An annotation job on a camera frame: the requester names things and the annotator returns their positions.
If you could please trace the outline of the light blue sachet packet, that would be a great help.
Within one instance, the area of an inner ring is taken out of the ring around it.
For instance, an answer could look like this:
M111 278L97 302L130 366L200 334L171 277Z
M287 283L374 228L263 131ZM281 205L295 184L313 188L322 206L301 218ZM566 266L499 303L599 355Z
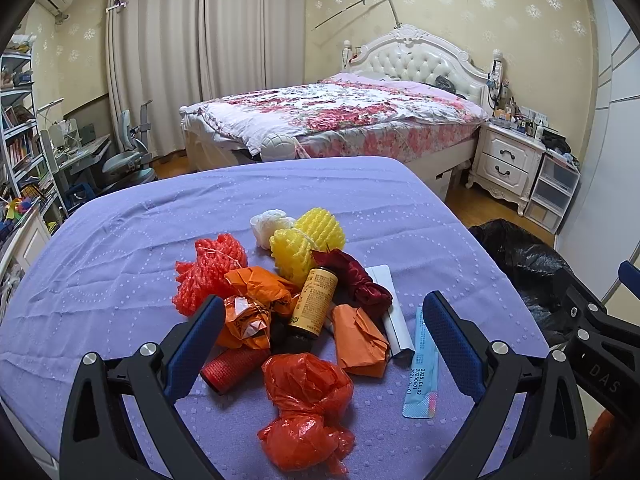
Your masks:
M439 353L428 331L421 307L416 308L414 355L402 406L408 419L431 419L436 413Z

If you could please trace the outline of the white teal tube package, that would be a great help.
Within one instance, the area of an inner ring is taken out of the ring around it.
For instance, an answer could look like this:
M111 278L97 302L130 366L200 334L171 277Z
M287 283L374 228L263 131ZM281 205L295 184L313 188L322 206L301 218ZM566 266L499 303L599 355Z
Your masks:
M392 295L392 305L382 317L386 338L390 344L390 357L393 359L412 356L414 345L397 298L390 267L382 264L382 266L370 266L366 271L375 284L381 285Z

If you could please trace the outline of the red foam fruit net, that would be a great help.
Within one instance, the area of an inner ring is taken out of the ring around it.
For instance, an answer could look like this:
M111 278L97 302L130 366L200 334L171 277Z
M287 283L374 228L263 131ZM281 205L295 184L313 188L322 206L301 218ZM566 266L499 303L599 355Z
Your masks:
M226 299L235 289L226 279L231 271L247 267L247 255L241 243L229 233L221 233L214 240L201 238L194 243L193 262L177 261L175 270L178 290L171 299L184 316L194 314L208 296Z

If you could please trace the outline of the orange paper wad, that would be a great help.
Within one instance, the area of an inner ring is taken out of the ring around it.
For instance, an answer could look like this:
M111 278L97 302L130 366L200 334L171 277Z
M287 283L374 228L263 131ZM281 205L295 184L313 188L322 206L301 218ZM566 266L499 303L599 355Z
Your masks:
M390 345L366 312L348 304L332 311L337 364L347 374L382 378Z

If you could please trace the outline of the orange printed wrapper wad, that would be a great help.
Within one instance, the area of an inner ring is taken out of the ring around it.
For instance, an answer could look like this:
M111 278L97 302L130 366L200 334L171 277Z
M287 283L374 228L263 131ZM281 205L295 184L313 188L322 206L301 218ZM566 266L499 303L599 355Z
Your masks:
M224 327L216 346L269 350L273 318L292 316L300 288L260 266L229 271L224 279L231 294L224 300Z

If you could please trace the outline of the red plastic bag wad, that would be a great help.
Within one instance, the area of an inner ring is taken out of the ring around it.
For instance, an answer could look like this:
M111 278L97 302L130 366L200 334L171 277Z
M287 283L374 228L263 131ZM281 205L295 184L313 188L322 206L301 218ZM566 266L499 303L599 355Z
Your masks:
M279 354L262 364L268 399L278 416L259 430L262 450L278 469L294 472L323 465L348 474L344 458L355 445L341 424L354 384L335 364L311 353Z

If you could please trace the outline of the dark red cloth wad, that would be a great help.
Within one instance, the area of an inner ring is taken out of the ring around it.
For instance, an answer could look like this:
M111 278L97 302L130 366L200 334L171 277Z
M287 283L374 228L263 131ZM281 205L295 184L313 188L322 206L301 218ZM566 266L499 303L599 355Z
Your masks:
M373 322L382 320L392 306L393 296L384 286L375 283L354 257L336 248L329 252L313 250L311 255L318 268L337 277L334 304L362 309Z

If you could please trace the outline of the brown bottle yellow label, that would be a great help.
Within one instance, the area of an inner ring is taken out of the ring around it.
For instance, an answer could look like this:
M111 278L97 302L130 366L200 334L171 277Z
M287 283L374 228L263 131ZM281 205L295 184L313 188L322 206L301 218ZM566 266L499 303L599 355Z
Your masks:
M306 336L317 338L329 313L337 282L333 272L311 269L288 325Z

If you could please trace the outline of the black trash bag bin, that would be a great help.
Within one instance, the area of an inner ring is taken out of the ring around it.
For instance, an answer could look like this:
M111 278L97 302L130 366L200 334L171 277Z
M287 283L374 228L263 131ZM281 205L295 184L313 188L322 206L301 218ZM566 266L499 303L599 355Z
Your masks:
M568 263L540 238L508 220L490 220L469 231L506 274L548 345L567 342L572 319L561 309L553 277L561 269L569 271Z

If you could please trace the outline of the white nightstand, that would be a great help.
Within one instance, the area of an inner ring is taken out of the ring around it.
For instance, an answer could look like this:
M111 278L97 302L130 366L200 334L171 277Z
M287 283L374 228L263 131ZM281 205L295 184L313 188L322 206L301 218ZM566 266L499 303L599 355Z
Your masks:
M477 184L495 200L515 204L523 217L545 152L540 141L486 122L465 186Z

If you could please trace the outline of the white under-bed storage box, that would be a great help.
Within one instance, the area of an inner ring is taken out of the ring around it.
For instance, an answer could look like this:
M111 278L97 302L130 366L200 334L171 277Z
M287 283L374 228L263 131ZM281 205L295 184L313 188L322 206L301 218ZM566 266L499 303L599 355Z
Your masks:
M447 195L448 195L448 191L450 188L450 183L451 183L451 177L452 177L452 171L448 170L446 172L443 172L442 174L439 174L433 181L432 181L432 191L439 197L439 199L444 202L447 199Z

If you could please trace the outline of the white tufted headboard bed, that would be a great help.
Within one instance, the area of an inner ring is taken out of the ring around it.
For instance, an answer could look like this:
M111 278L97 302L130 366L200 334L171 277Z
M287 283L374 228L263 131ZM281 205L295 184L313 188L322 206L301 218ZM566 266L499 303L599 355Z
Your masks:
M416 26L401 25L359 49L345 44L343 69L338 74L363 76L376 81L428 84L474 102L488 115L486 73L472 64L468 52ZM448 170L454 174L470 162L478 130L480 127L471 139L452 148L402 163L432 188L432 181L439 174ZM260 162L249 158L243 151L217 148L212 142L183 129L182 133L186 154L196 170Z

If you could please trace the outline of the yellow foam fruit net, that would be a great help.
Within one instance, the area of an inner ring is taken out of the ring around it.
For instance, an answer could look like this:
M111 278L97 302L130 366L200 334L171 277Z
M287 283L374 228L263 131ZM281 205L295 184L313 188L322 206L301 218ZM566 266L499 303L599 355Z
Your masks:
M343 249L345 233L328 210L312 208L294 221L290 228L277 229L270 237L270 252L278 273L302 287L314 267L313 252Z

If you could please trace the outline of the bent metal pole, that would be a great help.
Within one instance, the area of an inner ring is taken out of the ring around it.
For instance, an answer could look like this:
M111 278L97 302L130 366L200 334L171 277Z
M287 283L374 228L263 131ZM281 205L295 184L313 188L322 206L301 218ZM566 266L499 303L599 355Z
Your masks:
M340 16L342 14L345 14L347 11L350 11L353 8L356 8L356 6L366 6L369 1L370 0L357 0L356 2L350 4L349 6L345 6L344 9L341 9L341 10L337 11L336 13L328 16L322 22L318 23L316 26L314 26L312 28L312 30L319 29L320 27L322 27L326 23L329 23L329 21L334 20L334 18L337 18L338 16ZM396 10L396 6L394 5L393 0L385 0L385 1L390 6L390 12L392 12L392 17L393 17L393 21L394 21L394 27L395 28L399 28L402 25L402 23L401 23L401 21L399 19L399 16L398 16L398 13L397 13L397 10Z

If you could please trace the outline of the beige curtains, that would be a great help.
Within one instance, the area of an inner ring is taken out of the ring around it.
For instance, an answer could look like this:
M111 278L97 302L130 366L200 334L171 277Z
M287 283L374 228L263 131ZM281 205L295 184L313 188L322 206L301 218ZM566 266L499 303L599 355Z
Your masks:
M304 80L306 0L108 0L113 117L151 104L150 150L184 148L180 107Z

